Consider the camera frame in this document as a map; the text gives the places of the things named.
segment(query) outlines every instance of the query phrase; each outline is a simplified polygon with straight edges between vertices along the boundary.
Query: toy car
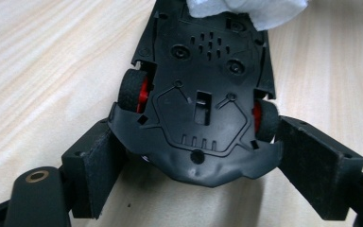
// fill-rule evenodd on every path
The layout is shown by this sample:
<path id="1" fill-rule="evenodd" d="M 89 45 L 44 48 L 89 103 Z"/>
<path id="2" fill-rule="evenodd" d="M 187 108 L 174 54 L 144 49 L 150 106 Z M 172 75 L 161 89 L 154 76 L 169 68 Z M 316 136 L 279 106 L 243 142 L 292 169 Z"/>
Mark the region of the toy car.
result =
<path id="1" fill-rule="evenodd" d="M 182 0 L 158 0 L 132 64 L 109 117 L 59 169 L 20 176 L 0 224 L 69 226 L 69 210 L 98 218 L 127 153 L 209 187 L 279 167 L 321 218 L 353 208 L 363 226 L 363 157 L 264 100 L 276 97 L 268 35 L 247 14 L 197 19 Z"/>
<path id="2" fill-rule="evenodd" d="M 174 180 L 218 186 L 279 165 L 268 35 L 247 14 L 196 19 L 157 1 L 109 124 L 129 153 Z"/>

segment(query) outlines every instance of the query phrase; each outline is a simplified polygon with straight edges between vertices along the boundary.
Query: black holder arm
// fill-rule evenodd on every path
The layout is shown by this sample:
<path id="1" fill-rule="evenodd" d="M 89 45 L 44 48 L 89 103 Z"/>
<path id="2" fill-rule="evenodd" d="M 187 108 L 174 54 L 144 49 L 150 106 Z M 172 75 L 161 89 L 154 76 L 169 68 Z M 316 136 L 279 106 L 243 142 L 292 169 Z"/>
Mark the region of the black holder arm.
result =
<path id="1" fill-rule="evenodd" d="M 283 142 L 279 168 L 321 218 L 344 220 L 349 208 L 363 226 L 363 157 L 298 119 L 281 116 L 276 141 Z"/>
<path id="2" fill-rule="evenodd" d="M 128 160 L 107 120 L 94 124 L 62 155 L 62 166 L 39 167 L 14 183 L 0 204 L 0 226 L 70 226 L 75 218 L 98 218 Z"/>

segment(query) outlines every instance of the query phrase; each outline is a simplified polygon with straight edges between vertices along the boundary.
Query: light wood surface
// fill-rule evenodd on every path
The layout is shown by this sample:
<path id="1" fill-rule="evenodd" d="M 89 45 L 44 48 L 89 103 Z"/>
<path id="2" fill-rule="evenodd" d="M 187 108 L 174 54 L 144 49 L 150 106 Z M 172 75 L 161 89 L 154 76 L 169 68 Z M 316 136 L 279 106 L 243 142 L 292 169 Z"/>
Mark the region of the light wood surface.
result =
<path id="1" fill-rule="evenodd" d="M 108 115 L 153 7 L 0 0 L 0 202 Z M 363 155 L 363 0 L 313 0 L 269 32 L 279 111 Z M 74 226 L 351 226 L 321 220 L 279 169 L 210 189 L 128 165 L 98 221 Z"/>

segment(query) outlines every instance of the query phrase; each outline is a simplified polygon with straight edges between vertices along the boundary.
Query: black tire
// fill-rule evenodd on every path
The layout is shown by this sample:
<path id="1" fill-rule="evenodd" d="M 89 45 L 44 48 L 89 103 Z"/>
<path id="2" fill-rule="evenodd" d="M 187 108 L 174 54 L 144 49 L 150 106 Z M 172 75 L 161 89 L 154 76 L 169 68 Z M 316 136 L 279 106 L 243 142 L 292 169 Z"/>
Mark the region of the black tire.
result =
<path id="1" fill-rule="evenodd" d="M 262 99 L 256 99 L 261 107 L 261 121 L 259 129 L 255 134 L 261 141 L 270 142 L 276 134 L 279 126 L 279 113 L 276 106 Z"/>
<path id="2" fill-rule="evenodd" d="M 146 77 L 147 72 L 135 69 L 129 69 L 125 73 L 117 99 L 120 108 L 137 113 L 139 96 Z"/>

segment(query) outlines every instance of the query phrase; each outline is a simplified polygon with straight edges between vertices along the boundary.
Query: white cloth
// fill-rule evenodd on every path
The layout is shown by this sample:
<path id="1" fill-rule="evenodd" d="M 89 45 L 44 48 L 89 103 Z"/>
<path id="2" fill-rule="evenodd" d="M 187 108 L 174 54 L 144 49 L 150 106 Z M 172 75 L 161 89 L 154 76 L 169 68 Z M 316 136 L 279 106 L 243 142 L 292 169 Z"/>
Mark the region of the white cloth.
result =
<path id="1" fill-rule="evenodd" d="M 220 12 L 247 12 L 257 30 L 284 24 L 307 7 L 307 0 L 187 0 L 190 14 L 202 18 Z"/>

